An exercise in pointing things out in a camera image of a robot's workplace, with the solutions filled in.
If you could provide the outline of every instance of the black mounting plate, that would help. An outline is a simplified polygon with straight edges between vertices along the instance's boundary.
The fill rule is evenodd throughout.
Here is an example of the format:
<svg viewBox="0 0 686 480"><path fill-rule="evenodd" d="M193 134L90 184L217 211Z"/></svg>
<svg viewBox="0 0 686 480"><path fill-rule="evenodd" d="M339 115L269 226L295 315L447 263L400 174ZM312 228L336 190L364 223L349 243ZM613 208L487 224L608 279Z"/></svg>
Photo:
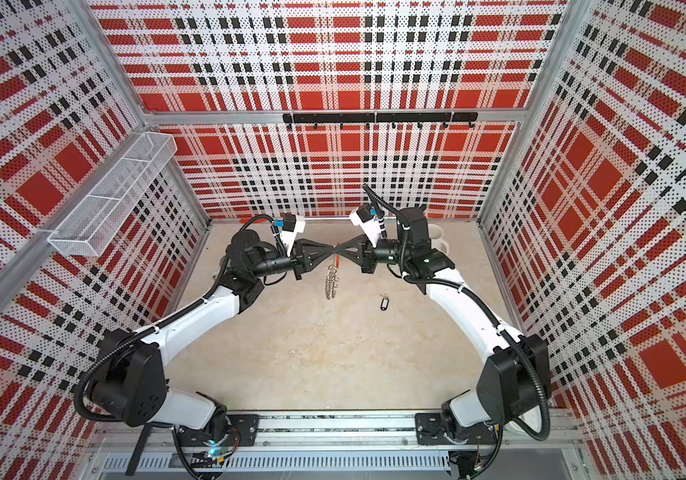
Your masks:
<svg viewBox="0 0 686 480"><path fill-rule="evenodd" d="M439 413L415 414L415 434L417 434L417 445L454 445L444 436L441 414ZM483 423L477 423L470 427L469 440L463 445L475 445L477 439L479 445L495 445L497 443L494 431L489 430Z"/></svg>
<svg viewBox="0 0 686 480"><path fill-rule="evenodd" d="M239 446L254 446L254 438L258 435L260 415L232 415L229 413L228 419L231 420L231 426L239 431L239 435L241 436L239 439ZM182 430L178 430L178 435L180 435L180 444L184 447L208 446L206 441L209 440L209 438L207 438L207 435L201 430L183 427ZM233 432L230 432L220 446L233 447L235 440L236 435L234 435Z"/></svg>

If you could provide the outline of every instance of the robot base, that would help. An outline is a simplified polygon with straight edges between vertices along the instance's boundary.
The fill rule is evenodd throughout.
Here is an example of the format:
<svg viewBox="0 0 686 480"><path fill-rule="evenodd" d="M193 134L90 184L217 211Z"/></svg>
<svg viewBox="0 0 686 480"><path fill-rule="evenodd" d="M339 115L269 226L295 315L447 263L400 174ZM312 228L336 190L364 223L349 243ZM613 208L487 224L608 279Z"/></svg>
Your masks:
<svg viewBox="0 0 686 480"><path fill-rule="evenodd" d="M254 439L258 434L258 422L260 421L260 415L231 415L228 414L228 420L231 421L231 425L239 431L240 447L252 447L254 446ZM219 430L219 434L211 433L210 424L204 427L202 430L194 430L193 428L180 427L178 429L178 434L180 435L180 445L184 447L209 447L218 445L221 447L233 447L236 441L236 435L233 432L227 432L227 435L223 434L222 430Z"/></svg>
<svg viewBox="0 0 686 480"><path fill-rule="evenodd" d="M468 428L463 428L456 436L445 436L441 414L418 413L415 415L415 432L418 445L495 445L497 438L495 431L483 424L477 423Z"/></svg>
<svg viewBox="0 0 686 480"><path fill-rule="evenodd" d="M232 427L239 432L239 446L252 447L254 445L254 439L258 435L260 415L226 415L225 405L201 392L197 393L212 400L215 410L207 425L201 430L184 426L178 428L181 446L233 447L236 443L236 435L231 430Z"/></svg>

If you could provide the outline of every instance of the vent grille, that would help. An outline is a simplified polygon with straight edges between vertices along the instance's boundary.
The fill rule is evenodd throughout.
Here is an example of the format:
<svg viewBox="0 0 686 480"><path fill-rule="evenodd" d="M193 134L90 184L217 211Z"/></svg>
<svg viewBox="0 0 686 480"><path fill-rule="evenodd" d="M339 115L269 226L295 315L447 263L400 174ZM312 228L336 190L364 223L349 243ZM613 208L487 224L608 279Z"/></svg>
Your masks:
<svg viewBox="0 0 686 480"><path fill-rule="evenodd" d="M181 469L175 454L145 453L138 472ZM104 472L124 472L131 454L112 453ZM232 472L276 471L374 471L374 470L449 470L446 451L420 452L244 452L226 461L225 470Z"/></svg>
<svg viewBox="0 0 686 480"><path fill-rule="evenodd" d="M129 459L132 454L114 453L108 456L104 472L124 472L129 464ZM159 470L169 467L169 459L172 457L171 453L144 453L140 457L138 464L138 471L141 470Z"/></svg>

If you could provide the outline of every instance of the metal frame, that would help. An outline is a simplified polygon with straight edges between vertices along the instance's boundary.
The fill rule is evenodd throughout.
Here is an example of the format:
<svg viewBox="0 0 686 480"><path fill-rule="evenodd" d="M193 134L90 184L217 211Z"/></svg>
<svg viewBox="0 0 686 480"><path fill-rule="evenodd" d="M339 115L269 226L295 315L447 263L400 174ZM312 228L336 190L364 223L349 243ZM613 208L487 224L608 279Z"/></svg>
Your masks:
<svg viewBox="0 0 686 480"><path fill-rule="evenodd" d="M525 146L529 143L532 134L535 131L539 113L546 106L549 98L549 93L556 81L556 76L559 73L559 65L567 56L568 50L575 40L578 27L580 26L583 17L589 13L590 9L579 0L571 0L567 4L564 11L564 19L559 29L556 31L556 38L543 60L540 69L540 78L535 82L532 91L530 91L530 98L527 100L527 110L530 114L527 119L522 122L519 128L513 135L511 143L506 149L505 155L500 162L500 168L495 175L494 180L490 186L490 190L484 198L482 210L479 212L480 224L485 224L493 210L498 198L502 195L502 190L511 176L514 167L519 162L520 156L526 151Z"/></svg>
<svg viewBox="0 0 686 480"><path fill-rule="evenodd" d="M497 255L495 255L495 251L492 249L490 237L487 235L484 226L478 221L476 222L476 226L479 229L479 235L482 237L482 244L484 244L484 250L486 251L487 258L490 260L492 273L495 275L495 280L497 281L497 287L500 290L502 301L506 304L506 311L508 312L508 317L511 319L511 324L513 324L513 326L520 331L526 332L526 329L524 328L524 322L522 321L522 316L519 314L519 309L516 308L516 301L513 299L508 282L506 282L506 274L502 272L500 259L497 257Z"/></svg>
<svg viewBox="0 0 686 480"><path fill-rule="evenodd" d="M252 447L240 447L226 468L232 472L351 471L351 470L444 470L449 464L439 461L424 465L410 463L419 457L445 458L449 451L476 449L476 445L420 446L417 444L414 416L439 410L313 410L313 411L239 411L233 414L260 415ZM567 465L574 464L582 446L580 432L572 413L552 409L551 437L538 442L529 436L506 432L502 448L558 448ZM97 479L103 472L123 472L131 456L140 428L121 424L102 424L88 447L88 457L76 478ZM204 452L211 447L186 448ZM175 458L175 448L166 428L154 428L141 456L138 472L183 472ZM391 464L377 464L377 458L390 458ZM311 465L292 463L292 458L315 459ZM324 458L344 459L324 462ZM360 466L356 458L374 458L375 465ZM574 477L588 480L588 477Z"/></svg>
<svg viewBox="0 0 686 480"><path fill-rule="evenodd" d="M87 37L89 43L96 50L98 58L103 63L109 77L113 81L118 93L124 98L127 106L132 111L138 122L136 131L143 131L146 128L156 128L161 125L169 124L282 124L283 115L293 113L292 111L234 111L234 112L188 112L188 113L150 113L142 106L135 89L132 87L128 76L125 74L117 57L108 45L105 35L98 25L94 15L92 15L84 0L66 0L66 5L74 14L77 24ZM494 205L499 200L509 176L514 170L522 152L525 151L526 142L532 136L535 129L538 114L548 99L549 91L552 88L556 75L559 71L561 60L568 52L572 40L576 36L578 26L587 11L581 12L580 2L572 0L565 11L562 24L556 34L556 39L552 44L548 55L541 68L541 73L535 82L530 98L525 108L511 109L478 109L469 110L479 113L477 121L515 121L518 122L516 132L513 135L508 151L503 159L501 168L487 193L482 211L478 219L478 226L481 230L482 242L485 245L487 255L490 257L493 272L495 273L501 293L506 302L511 321L518 323L521 328L521 319L516 309L516 305L510 295L507 283L505 282L502 269L497 257L492 251L489 238L486 234L485 222L490 216ZM458 110L414 110L416 112L437 112L437 111L464 111ZM356 110L355 113L370 112L390 112L404 110ZM344 110L327 110L315 113L345 113ZM117 154L111 156L100 167L101 172L108 171L112 166L112 160L119 158ZM203 226L207 226L209 218L204 212L201 203L195 196L189 182L186 181L179 166L174 165L168 168L168 173L176 183L178 189L189 203L194 212L194 216ZM98 172L93 175L99 178ZM69 199L58 215L53 217L50 224L57 225L60 215L67 213L69 208L78 204L81 196L86 194L88 187L82 187L77 194ZM330 220L325 218L313 218L312 220ZM201 252L204 239L199 242L198 248L194 251L192 262L189 262L185 269L183 281L178 285L180 293L184 290L184 285L190 278L196 256ZM8 264L4 271L0 273L0 312L14 295L28 281L30 274L38 268L47 255L50 254L49 245L46 243L46 235L35 235ZM178 302L173 298L170 308ZM415 411L319 411L319 412L250 412L257 413L262 417L262 426L258 431L258 443L255 447L242 447L242 456L267 456L277 452L309 452L321 454L322 452L446 452L446 447L426 447L416 444L414 431L414 421L412 416ZM565 458L570 462L580 459L579 446L582 444L579 431L572 423L571 414L564 412L552 412L553 431L548 442L535 442L529 437L514 436L508 434L505 438L504 448L561 448L565 453ZM137 439L138 430L126 426L110 424L99 429L93 437L89 448L87 461L80 468L78 478L99 478L106 463L112 456L124 455L132 452ZM463 446L453 446L454 449L470 448ZM162 429L155 429L148 439L146 455L174 455L174 447L168 432ZM166 472L182 471L181 468L167 468ZM573 475L575 480L590 478L589 472L586 474Z"/></svg>
<svg viewBox="0 0 686 480"><path fill-rule="evenodd" d="M86 197L101 178L105 177L118 160L126 153L135 141L140 131L135 129L113 153L102 162L89 176L89 178L71 195L58 211L28 239L28 242L12 256L12 259L4 265L0 272L0 314L11 302L12 298L20 292L20 289L30 279L42 264L50 257L55 247L50 245L47 238L55 227L60 225L68 213L76 208L79 202Z"/></svg>
<svg viewBox="0 0 686 480"><path fill-rule="evenodd" d="M191 280L191 275L193 275L194 273L194 268L198 263L199 257L202 255L202 252L204 251L204 245L207 243L207 238L209 237L211 232L212 225L210 224L204 228L204 231L202 232L202 237L199 238L198 242L196 242L196 247L194 248L191 257L188 258L188 263L185 265L183 274L180 277L180 281L178 282L178 285L175 287L175 291L172 293L172 298L169 299L169 304L167 304L167 309L164 312L165 316L169 315L170 313L178 309L180 299L183 297L183 293L185 292L185 287Z"/></svg>
<svg viewBox="0 0 686 480"><path fill-rule="evenodd" d="M462 113L476 112L475 121L525 121L528 108L434 108L431 110L253 110L253 111L191 111L145 114L149 125L210 125L210 124L283 124L286 114L388 114L388 113Z"/></svg>
<svg viewBox="0 0 686 480"><path fill-rule="evenodd" d="M98 59L106 69L114 87L124 99L132 116L138 121L140 127L146 126L143 109L140 108L140 97L137 95L129 77L124 73L124 68L118 62L117 56L111 50L108 39L102 34L102 28L95 15L90 11L84 0L63 0L76 24L86 37L89 44L95 50Z"/></svg>

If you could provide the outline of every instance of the black cable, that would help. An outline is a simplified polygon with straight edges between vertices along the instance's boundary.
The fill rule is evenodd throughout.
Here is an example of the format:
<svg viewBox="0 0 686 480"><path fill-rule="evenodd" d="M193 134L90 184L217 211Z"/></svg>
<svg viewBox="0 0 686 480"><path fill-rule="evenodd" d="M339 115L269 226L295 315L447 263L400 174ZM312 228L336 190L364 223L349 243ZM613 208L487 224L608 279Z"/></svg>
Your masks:
<svg viewBox="0 0 686 480"><path fill-rule="evenodd" d="M497 458L497 454L500 452L500 446L502 445L502 426L498 426L497 429L497 442L495 443L495 448L492 450L492 453L490 454L490 459L484 462L484 466L482 467L481 470L478 472L474 473L471 475L471 478L476 478L479 475L483 474L484 471L486 471L491 465L492 462L495 461L495 458Z"/></svg>
<svg viewBox="0 0 686 480"><path fill-rule="evenodd" d="M251 219L247 220L247 222L242 225L242 228L239 229L239 231L244 230L247 228L247 226L253 224L255 221L260 220L260 219L266 219L273 224L274 219L270 215L267 214L260 214L260 215L255 215ZM177 319L181 318L184 315L189 314L190 312L194 311L197 307L202 305L204 303L204 299L209 298L214 294L214 292L218 289L220 286L220 283L223 280L223 275L225 274L226 269L228 268L228 256L224 256L220 260L220 271L218 272L218 276L215 278L214 283L212 284L212 287L201 297L196 299L194 302L189 303L188 305L184 306L182 309L178 310L177 312L174 312L170 316L168 316L165 319L162 319L156 323L153 323L148 326L147 329L142 330L140 332L135 333L134 335L128 337L127 339L121 341L116 348L105 354L104 356L98 358L98 360L95 360L93 364L90 365L90 367L84 371L84 374L82 375L82 378L79 379L79 383L76 384L76 388L74 389L73 392L73 409L76 410L76 413L78 413L81 417L86 418L87 420L91 420L93 422L120 422L121 419L114 417L113 415L101 415L98 413L94 413L87 408L87 406L84 403L84 392L87 387L87 383L89 383L89 380L92 378L93 375L95 375L95 372L97 372L101 366L103 366L108 360L116 356L117 354L121 353L126 349L128 346L131 344L135 343L136 341L139 341L141 339L146 338L146 336L151 335L152 333L156 332L158 329L162 329L169 325L172 322L175 322Z"/></svg>
<svg viewBox="0 0 686 480"><path fill-rule="evenodd" d="M398 221L402 225L406 225L406 226L410 225L410 222L406 221L406 217L404 216L404 214L402 214L400 211L398 211L398 209L395 206L389 204L388 202L386 202L386 200L383 200L383 198L380 197L378 194L376 194L374 192L374 190L372 190L372 188L370 188L369 185L362 185L362 187L364 188L364 191L367 192L367 195L369 195L371 199L374 199L378 204L382 205L383 208L385 208L386 210L388 210L389 212L394 214L396 216L396 218L398 219Z"/></svg>
<svg viewBox="0 0 686 480"><path fill-rule="evenodd" d="M268 214L255 215L251 219L244 222L244 225L242 225L242 228L240 228L239 231L241 232L242 230L244 230L245 228L252 225L253 223L255 223L258 220L268 220L271 223L274 222L274 218L271 215L268 215Z"/></svg>
<svg viewBox="0 0 686 480"><path fill-rule="evenodd" d="M397 274L390 268L390 264L386 264L386 268L388 269L389 272L391 272L391 275L395 276L396 278L401 278L401 275Z"/></svg>
<svg viewBox="0 0 686 480"><path fill-rule="evenodd" d="M413 285L417 284L422 284L422 285L427 285L427 284L433 284L433 285L442 285L442 286L448 286L449 288L452 288L454 290L460 289L460 284L450 282L449 280L443 280L439 278L433 278L429 280L425 279L414 279L410 275L406 275L404 277L404 280L407 283L412 283ZM500 325L500 322L498 319L495 317L495 314L492 313L490 308L482 301L481 298L478 297L477 294L473 293L472 290L463 287L460 289L463 293L468 295L477 305L478 307L482 310L484 315L487 317L487 319L492 323L492 326L495 328ZM524 367L524 370L527 373L527 376L530 378L530 381L535 387L535 395L537 396L538 400L538 407L540 408L540 431L535 432L528 426L526 423L524 423L523 420L521 420L519 417L514 417L511 418L511 420L520 426L524 432L526 432L527 435L530 437L534 438L535 440L540 440L541 442L548 439L548 435L551 431L551 417L549 413L549 407L548 407L548 397L546 396L546 390L542 388L542 383L540 383L540 378L537 375L537 372L535 370L535 367L532 366L532 362L530 362L530 358L527 356L527 354L524 353L524 350L522 350L521 346L517 341L513 339L510 333L508 333L505 330L500 330L500 335L503 339L505 339L506 342L508 342L509 345L511 345L511 348L513 348L513 352L516 355L516 357L519 359L519 363Z"/></svg>
<svg viewBox="0 0 686 480"><path fill-rule="evenodd" d="M479 475L483 474L484 471L486 471L492 465L492 462L495 461L495 458L497 458L497 454L500 452L501 445L502 445L502 427L498 426L497 442L495 442L495 447L492 450L492 453L489 454L488 456L479 456L479 458L488 458L488 460L486 462L484 462L484 466L482 466L481 470L474 472L473 475L471 475L469 477L464 477L464 478L461 477L461 478L458 478L458 480L469 480L469 478L476 478ZM466 454L466 452L455 452L455 454L453 456L450 456L450 460L449 460L450 463L457 465L457 460L455 460L453 462L453 458L457 458L457 457L465 455L465 454Z"/></svg>
<svg viewBox="0 0 686 480"><path fill-rule="evenodd" d="M281 282L284 280L284 278L287 276L287 272L284 272L284 274L281 276L279 280L276 280L275 282L266 282L268 280L267 276L263 277L263 285L270 286L270 285L276 285L277 283Z"/></svg>
<svg viewBox="0 0 686 480"><path fill-rule="evenodd" d="M178 453L178 456L180 457L180 463L183 464L183 467L185 468L185 471L188 472L189 475L192 477L196 478L196 480L202 480L205 478L204 475L207 475L206 478L217 478L220 475L223 475L222 472L196 472L193 467L191 466L190 463L188 463L188 460L185 457L185 454L183 453L183 447L180 445L180 437L178 436L178 430L176 427L172 428L172 441L175 443L175 451Z"/></svg>
<svg viewBox="0 0 686 480"><path fill-rule="evenodd" d="M189 303L182 309L165 318L164 320L160 320L159 322L153 323L150 326L148 326L147 329L141 332L137 332L136 334L130 336L126 340L121 341L115 349L111 350L110 352L96 360L84 372L84 375L79 380L79 383L76 384L76 389L73 393L73 408L76 410L76 413L86 418L87 420L92 420L94 422L120 422L121 420L117 417L114 417L113 415L100 415L98 413L91 412L84 404L84 391L87 387L87 383L89 382L89 380L92 378L93 375L95 375L95 372L97 372L98 369L101 366L103 366L104 363L113 358L115 355L123 352L124 349L130 346L131 344L154 333L156 331L156 327L158 327L159 329L164 328L165 326L176 321L180 317L192 312L196 307L200 306L203 303L204 301L202 298L199 298L196 301Z"/></svg>

